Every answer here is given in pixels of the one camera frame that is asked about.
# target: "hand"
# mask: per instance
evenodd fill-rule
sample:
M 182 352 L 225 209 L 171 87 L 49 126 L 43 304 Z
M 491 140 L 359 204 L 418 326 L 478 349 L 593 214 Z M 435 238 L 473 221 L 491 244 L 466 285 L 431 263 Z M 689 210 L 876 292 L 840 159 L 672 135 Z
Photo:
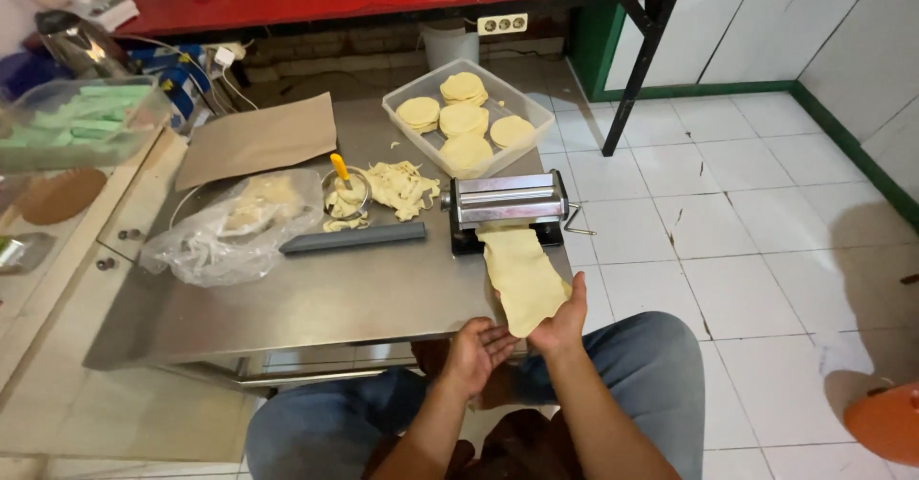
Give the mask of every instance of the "hand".
M 543 319 L 527 340 L 546 358 L 568 350 L 583 350 L 581 332 L 586 317 L 587 286 L 583 272 L 578 272 L 572 281 L 571 298 L 559 306 L 554 317 Z
M 438 381 L 472 399 L 485 387 L 492 370 L 511 355 L 518 341 L 506 325 L 495 325 L 484 316 L 471 319 L 453 336 Z

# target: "clear plastic container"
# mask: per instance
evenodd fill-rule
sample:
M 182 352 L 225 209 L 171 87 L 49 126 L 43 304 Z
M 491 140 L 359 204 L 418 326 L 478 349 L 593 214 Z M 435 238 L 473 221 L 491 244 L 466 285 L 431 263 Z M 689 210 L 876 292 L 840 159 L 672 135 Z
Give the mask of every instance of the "clear plastic container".
M 450 75 L 455 75 L 464 71 L 478 75 L 479 78 L 482 79 L 482 84 L 485 85 L 485 91 L 488 92 L 488 99 L 485 100 L 482 107 L 488 109 L 489 129 L 492 123 L 498 121 L 500 118 L 517 115 L 530 122 L 534 130 L 528 137 L 524 137 L 520 141 L 504 149 L 494 144 L 491 133 L 488 132 L 485 135 L 485 139 L 492 145 L 494 156 L 491 159 L 478 163 L 475 167 L 457 169 L 452 167 L 440 154 L 440 148 L 442 148 L 447 141 L 447 137 L 440 131 L 440 128 L 426 134 L 419 134 L 396 114 L 396 109 L 405 100 L 418 97 L 434 98 L 444 107 L 444 98 L 440 94 L 440 84 L 447 81 Z M 501 78 L 492 75 L 478 64 L 465 59 L 448 63 L 418 78 L 412 83 L 390 92 L 383 97 L 383 108 L 389 113 L 390 120 L 402 129 L 403 134 L 405 134 L 412 143 L 415 143 L 415 146 L 421 148 L 421 151 L 434 160 L 434 162 L 446 171 L 448 175 L 457 179 L 490 177 L 498 171 L 508 167 L 513 161 L 524 156 L 533 148 L 536 148 L 536 145 L 546 138 L 546 135 L 549 133 L 549 127 L 555 122 L 555 116 L 539 103 L 533 101 L 514 87 L 511 87 Z
M 87 117 L 86 110 L 72 116 L 61 114 L 61 108 L 71 104 L 81 95 L 81 87 L 87 86 L 135 88 L 130 95 L 132 102 L 123 107 L 123 120 L 109 122 L 110 130 L 99 131 L 104 134 L 92 139 L 71 138 L 69 143 L 62 143 L 61 138 L 66 140 L 64 133 L 73 128 L 72 123 L 92 118 Z M 0 113 L 0 174 L 117 166 L 137 154 L 147 138 L 159 133 L 171 110 L 172 104 L 158 87 L 155 76 L 61 80 L 35 87 Z M 46 125 L 37 128 L 39 118 L 49 115 L 55 116 L 52 128 Z M 35 130 L 36 135 L 19 138 L 14 143 L 14 137 L 19 137 L 15 134 L 21 134 L 24 128 Z M 61 135 L 47 136 L 55 131 Z

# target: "plastic bag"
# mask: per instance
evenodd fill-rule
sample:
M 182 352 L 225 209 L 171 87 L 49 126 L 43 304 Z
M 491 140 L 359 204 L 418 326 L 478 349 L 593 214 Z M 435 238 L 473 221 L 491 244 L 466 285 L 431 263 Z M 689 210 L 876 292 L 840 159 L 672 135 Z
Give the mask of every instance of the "plastic bag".
M 172 269 L 183 282 L 229 286 L 260 279 L 281 259 L 279 248 L 323 217 L 323 191 L 312 169 L 250 177 L 210 206 L 141 248 L 154 274 Z

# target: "brown paper sheet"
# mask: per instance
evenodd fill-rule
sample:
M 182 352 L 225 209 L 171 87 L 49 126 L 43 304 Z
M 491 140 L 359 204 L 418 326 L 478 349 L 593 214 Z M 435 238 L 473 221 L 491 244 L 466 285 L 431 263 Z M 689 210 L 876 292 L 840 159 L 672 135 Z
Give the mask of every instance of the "brown paper sheet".
M 293 166 L 336 148 L 329 93 L 226 116 L 195 129 L 176 191 L 217 179 Z

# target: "pasta machine clamp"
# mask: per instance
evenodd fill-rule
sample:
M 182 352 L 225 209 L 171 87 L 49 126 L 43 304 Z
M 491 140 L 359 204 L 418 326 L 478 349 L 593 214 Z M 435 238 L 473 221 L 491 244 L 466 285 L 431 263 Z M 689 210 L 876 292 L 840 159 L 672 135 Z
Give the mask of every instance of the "pasta machine clamp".
M 568 216 L 570 208 L 574 212 Z M 455 255 L 485 249 L 475 235 L 483 225 L 529 225 L 543 246 L 564 245 L 561 222 L 570 233 L 596 234 L 572 229 L 581 206 L 568 201 L 558 170 L 537 175 L 490 179 L 450 180 L 440 193 L 440 210 L 449 212 L 450 247 Z

